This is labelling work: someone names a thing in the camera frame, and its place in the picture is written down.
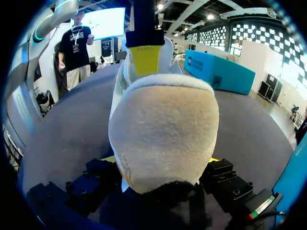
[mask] black t-shirt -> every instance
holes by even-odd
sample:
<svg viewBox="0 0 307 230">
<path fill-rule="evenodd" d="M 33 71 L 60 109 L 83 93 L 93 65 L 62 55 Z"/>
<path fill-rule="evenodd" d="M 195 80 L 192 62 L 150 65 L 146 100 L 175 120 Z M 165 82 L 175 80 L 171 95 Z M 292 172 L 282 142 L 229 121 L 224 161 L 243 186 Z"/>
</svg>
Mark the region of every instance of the black t-shirt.
<svg viewBox="0 0 307 230">
<path fill-rule="evenodd" d="M 84 26 L 83 29 L 79 31 L 72 32 L 69 30 L 63 35 L 59 46 L 59 52 L 64 54 L 67 72 L 90 64 L 86 49 L 88 35 L 90 34 L 91 29 Z"/>
</svg>

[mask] blue booth counter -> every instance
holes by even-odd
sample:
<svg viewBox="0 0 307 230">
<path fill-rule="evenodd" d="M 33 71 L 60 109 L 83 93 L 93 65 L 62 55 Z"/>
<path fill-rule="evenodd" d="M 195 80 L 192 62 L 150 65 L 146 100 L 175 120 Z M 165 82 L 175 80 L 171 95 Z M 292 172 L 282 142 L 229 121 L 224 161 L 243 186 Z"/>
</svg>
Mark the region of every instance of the blue booth counter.
<svg viewBox="0 0 307 230">
<path fill-rule="evenodd" d="M 187 50 L 184 69 L 216 90 L 249 94 L 255 72 L 212 54 Z"/>
</svg>

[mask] patterned wall panel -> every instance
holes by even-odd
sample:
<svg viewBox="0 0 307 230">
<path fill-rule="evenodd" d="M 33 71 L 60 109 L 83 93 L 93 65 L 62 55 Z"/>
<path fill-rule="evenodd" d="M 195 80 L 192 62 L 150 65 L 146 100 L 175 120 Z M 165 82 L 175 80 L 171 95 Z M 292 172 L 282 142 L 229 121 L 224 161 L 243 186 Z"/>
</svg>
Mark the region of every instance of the patterned wall panel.
<svg viewBox="0 0 307 230">
<path fill-rule="evenodd" d="M 304 52 L 300 44 L 294 41 L 287 32 L 268 25 L 236 23 L 231 31 L 230 54 L 240 55 L 242 41 L 248 40 L 269 46 L 278 53 L 283 78 L 298 79 L 307 87 L 307 66 L 304 65 Z"/>
<path fill-rule="evenodd" d="M 186 40 L 188 40 L 188 41 L 190 41 L 190 42 L 197 42 L 197 33 L 189 34 L 189 35 L 186 37 Z"/>
<path fill-rule="evenodd" d="M 200 32 L 200 43 L 225 51 L 227 28 L 218 26 L 211 30 Z"/>
</svg>

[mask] khaki pants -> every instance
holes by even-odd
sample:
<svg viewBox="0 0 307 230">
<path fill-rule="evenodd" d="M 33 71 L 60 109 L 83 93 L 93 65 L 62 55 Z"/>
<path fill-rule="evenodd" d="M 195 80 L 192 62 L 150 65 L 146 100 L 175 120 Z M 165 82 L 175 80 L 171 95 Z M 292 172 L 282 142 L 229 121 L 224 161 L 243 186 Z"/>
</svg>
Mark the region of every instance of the khaki pants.
<svg viewBox="0 0 307 230">
<path fill-rule="evenodd" d="M 67 89 L 72 90 L 79 82 L 85 80 L 91 75 L 90 65 L 81 66 L 67 72 Z"/>
</svg>

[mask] cable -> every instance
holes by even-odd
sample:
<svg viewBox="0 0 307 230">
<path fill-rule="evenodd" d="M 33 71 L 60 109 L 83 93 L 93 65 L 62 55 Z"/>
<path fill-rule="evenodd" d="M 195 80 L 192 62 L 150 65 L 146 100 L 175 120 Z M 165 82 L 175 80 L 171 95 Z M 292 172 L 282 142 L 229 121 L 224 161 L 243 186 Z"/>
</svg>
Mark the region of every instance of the cable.
<svg viewBox="0 0 307 230">
<path fill-rule="evenodd" d="M 281 216 L 285 216 L 287 213 L 286 212 L 278 212 L 278 211 L 274 211 L 274 212 L 268 212 L 268 213 L 265 213 L 265 214 L 262 214 L 262 215 L 259 215 L 257 217 L 255 217 L 254 219 L 251 219 L 248 224 L 250 223 L 254 223 L 258 220 L 261 220 L 261 219 L 265 219 L 267 217 L 272 217 L 272 216 L 277 216 L 277 215 L 281 215 Z"/>
</svg>

